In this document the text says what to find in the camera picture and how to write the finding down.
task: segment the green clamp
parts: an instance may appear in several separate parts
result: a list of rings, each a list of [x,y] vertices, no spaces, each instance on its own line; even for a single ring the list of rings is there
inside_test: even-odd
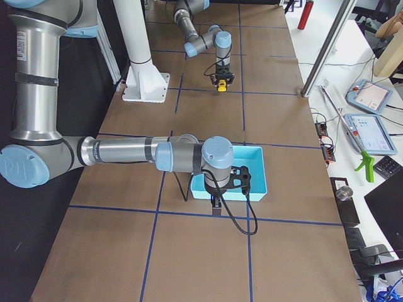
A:
[[[366,151],[361,152],[363,158],[361,164],[355,169],[355,171],[360,170],[362,167],[365,166],[365,175],[366,175],[366,180],[368,182],[373,182],[373,163],[375,159],[373,157],[370,157],[369,154]]]

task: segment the black device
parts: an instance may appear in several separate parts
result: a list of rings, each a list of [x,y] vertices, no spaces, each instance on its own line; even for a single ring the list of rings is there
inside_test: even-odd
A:
[[[399,258],[403,258],[403,171],[387,179],[364,198],[386,239]]]
[[[380,174],[384,179],[389,179],[399,171],[403,170],[403,166],[393,158],[385,156],[373,166],[373,170]]]

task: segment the screen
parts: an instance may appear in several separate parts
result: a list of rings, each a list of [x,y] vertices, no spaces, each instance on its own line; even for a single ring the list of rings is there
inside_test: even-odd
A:
[[[365,196],[372,216],[394,250],[403,249],[403,171]],[[403,251],[397,252],[402,258]]]
[[[355,101],[372,110],[377,110],[388,93],[388,90],[367,82],[357,94]]]
[[[382,127],[374,116],[352,116],[365,150],[392,150]]]

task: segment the table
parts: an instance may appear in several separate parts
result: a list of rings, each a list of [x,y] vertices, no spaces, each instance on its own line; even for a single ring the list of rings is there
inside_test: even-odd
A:
[[[304,31],[297,29],[298,19],[288,18],[287,21],[293,38],[293,44],[296,49],[297,58],[300,63],[301,74],[303,79],[306,80],[312,66],[305,63],[313,63],[315,61],[319,49],[326,37],[327,30],[332,24],[332,20],[321,18],[320,16],[313,16],[309,19],[309,23]],[[317,31],[316,29],[318,26],[323,28],[323,30]],[[356,23],[353,20],[349,20],[346,23],[336,44],[336,48],[329,57],[327,63],[353,65],[359,62],[366,62],[371,58],[373,58],[371,48],[361,34]],[[330,84],[336,86],[343,95],[345,95],[354,81],[360,79],[371,80],[371,78],[372,61],[366,65],[360,64],[356,66],[327,65],[324,67],[317,85],[323,84],[325,83],[325,80],[327,80]],[[374,82],[382,79],[383,78],[373,77]],[[392,83],[386,79],[381,81],[380,84],[390,88],[394,92],[389,104],[402,107],[402,100]],[[323,113],[329,120],[336,116],[329,103],[324,100],[322,93],[318,88],[312,91],[312,94],[309,97],[309,103],[313,108],[316,108],[319,112]],[[345,113],[362,113],[362,111],[348,106],[343,109],[343,114]],[[385,108],[382,115],[399,123],[403,122],[401,111],[399,112],[398,110]],[[382,118],[382,121],[389,133],[402,133],[403,127],[393,124],[384,118]],[[338,119],[335,119],[329,123],[327,129],[330,137],[338,137],[335,154],[336,163],[329,166],[327,169],[328,174],[330,177],[346,177],[350,186],[353,188],[353,199],[361,221],[358,227],[360,228],[360,232],[362,233],[367,246],[385,244],[389,250],[392,250],[392,247],[389,245],[376,221],[373,219],[373,216],[364,200],[364,196],[384,182],[384,179],[375,173],[375,182],[370,184],[365,180],[364,169],[359,172],[353,170],[359,165],[361,155],[353,149],[342,125],[340,125],[339,128],[337,125]],[[402,164],[401,150],[403,150],[403,139],[401,137],[392,137],[392,140],[399,151],[399,153],[392,156],[392,158]],[[377,162],[382,158],[382,156],[376,156],[374,158],[375,162]]]
[[[282,8],[211,4],[195,16],[201,31],[215,20],[232,34],[236,81],[224,94],[202,75],[213,52],[186,58],[164,3],[154,9],[147,30],[155,65],[171,73],[166,101],[116,94],[99,137],[192,133],[261,146],[269,193],[253,203],[258,234],[239,233],[225,213],[212,217],[207,200],[184,203],[173,175],[152,165],[88,167],[33,302],[358,301]],[[245,202],[229,206],[241,227],[253,227]]]

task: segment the chair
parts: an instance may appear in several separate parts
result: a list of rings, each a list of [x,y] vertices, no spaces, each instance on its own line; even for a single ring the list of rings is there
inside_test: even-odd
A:
[[[377,30],[372,28],[370,23],[367,23],[367,19],[385,23],[395,15],[399,3],[400,0],[358,0],[353,9],[353,14],[357,14],[355,18],[357,23],[362,17],[365,17],[361,23],[358,23],[362,33],[364,35],[365,31],[376,33]]]

